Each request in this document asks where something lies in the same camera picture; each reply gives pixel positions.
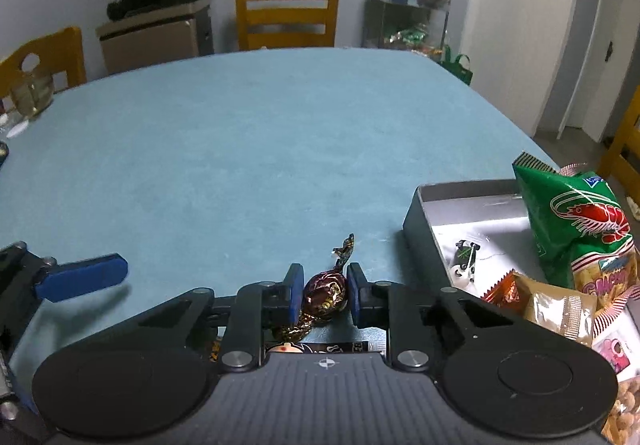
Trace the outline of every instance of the table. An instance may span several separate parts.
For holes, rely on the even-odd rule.
[[[420,281],[401,227],[421,183],[511,178],[542,150],[425,57],[307,49],[214,55],[58,96],[10,140],[0,245],[65,263],[118,252],[125,284],[46,301],[12,365],[26,386],[55,349],[198,286],[233,295],[352,261],[370,281]],[[348,315],[316,339],[378,338]]]

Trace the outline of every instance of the metal screw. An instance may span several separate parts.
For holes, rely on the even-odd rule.
[[[429,362],[429,356],[417,349],[408,349],[398,355],[398,362],[407,367],[423,367]]]
[[[13,421],[18,417],[18,406],[12,401],[6,401],[0,405],[0,414],[5,420]]]
[[[222,363],[227,367],[245,367],[253,357],[246,351],[229,351],[222,355]]]

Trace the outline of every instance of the green snack bag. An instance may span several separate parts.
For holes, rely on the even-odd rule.
[[[596,295],[602,313],[638,277],[629,223],[609,184],[577,166],[556,172],[526,152],[513,171],[546,280]]]

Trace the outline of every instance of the floor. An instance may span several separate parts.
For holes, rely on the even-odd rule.
[[[560,167],[567,164],[589,164],[596,169],[600,158],[606,152],[602,144],[597,144],[583,131],[576,128],[566,128],[562,138],[556,140],[556,133],[538,133],[533,140],[546,152]],[[610,176],[607,179],[612,191],[616,194],[620,206],[625,211],[626,218],[631,226],[631,233],[636,243],[640,241],[640,222],[631,215],[629,205],[625,199],[625,189],[618,180]]]

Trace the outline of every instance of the yellow wooden chair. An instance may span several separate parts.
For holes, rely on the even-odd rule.
[[[636,88],[634,97],[626,110],[625,116],[622,118],[609,151],[603,155],[598,167],[599,176],[605,180],[610,174],[618,178],[626,193],[638,204],[640,204],[640,174],[620,153],[626,146],[636,156],[640,157],[640,131],[637,127],[639,118],[640,86]]]
[[[51,74],[66,72],[69,88],[86,82],[82,32],[80,28],[70,26],[55,34],[30,40],[0,62],[0,99],[8,96],[11,86],[25,76],[22,64],[32,53],[40,59],[36,67],[42,66]]]
[[[271,0],[236,0],[236,22],[240,50],[258,50],[263,46],[267,48],[304,48],[334,45],[338,0],[323,0],[326,1],[326,8],[247,9],[249,1]],[[268,24],[322,24],[324,25],[324,33],[250,32],[250,29],[256,26]]]

